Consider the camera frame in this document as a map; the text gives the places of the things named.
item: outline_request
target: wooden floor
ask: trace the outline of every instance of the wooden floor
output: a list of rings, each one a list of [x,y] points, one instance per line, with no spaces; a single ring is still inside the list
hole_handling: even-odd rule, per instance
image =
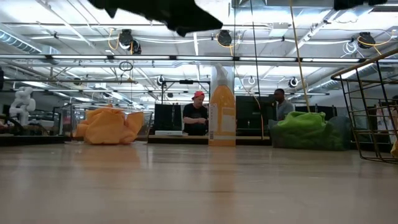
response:
[[[394,223],[398,166],[356,151],[0,148],[0,223]]]

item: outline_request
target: red cap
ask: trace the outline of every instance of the red cap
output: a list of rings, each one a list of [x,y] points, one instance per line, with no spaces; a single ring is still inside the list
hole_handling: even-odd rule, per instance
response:
[[[195,94],[193,95],[192,99],[194,99],[194,98],[196,98],[196,97],[198,97],[198,96],[204,96],[204,95],[205,95],[204,92],[202,92],[202,91],[196,91]]]

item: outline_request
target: orange bottle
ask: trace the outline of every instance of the orange bottle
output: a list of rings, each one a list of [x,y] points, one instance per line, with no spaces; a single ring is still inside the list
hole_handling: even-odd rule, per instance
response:
[[[216,65],[217,87],[209,104],[209,146],[235,146],[235,97],[227,86],[227,71]]]

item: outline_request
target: gray shirt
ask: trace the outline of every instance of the gray shirt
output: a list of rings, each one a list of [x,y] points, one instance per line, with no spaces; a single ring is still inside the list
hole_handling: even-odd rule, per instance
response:
[[[276,118],[278,121],[282,121],[285,119],[286,115],[290,112],[294,111],[293,104],[288,101],[283,101],[282,103],[278,103],[278,107],[276,110]]]

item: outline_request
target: computer monitor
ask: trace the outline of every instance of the computer monitor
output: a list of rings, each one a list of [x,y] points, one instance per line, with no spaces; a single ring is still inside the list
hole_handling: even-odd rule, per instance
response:
[[[274,96],[262,96],[261,110],[253,96],[236,97],[236,131],[240,136],[261,135],[261,115],[264,134],[268,133],[268,120],[276,120],[276,102]]]
[[[181,131],[181,105],[155,105],[155,131]]]

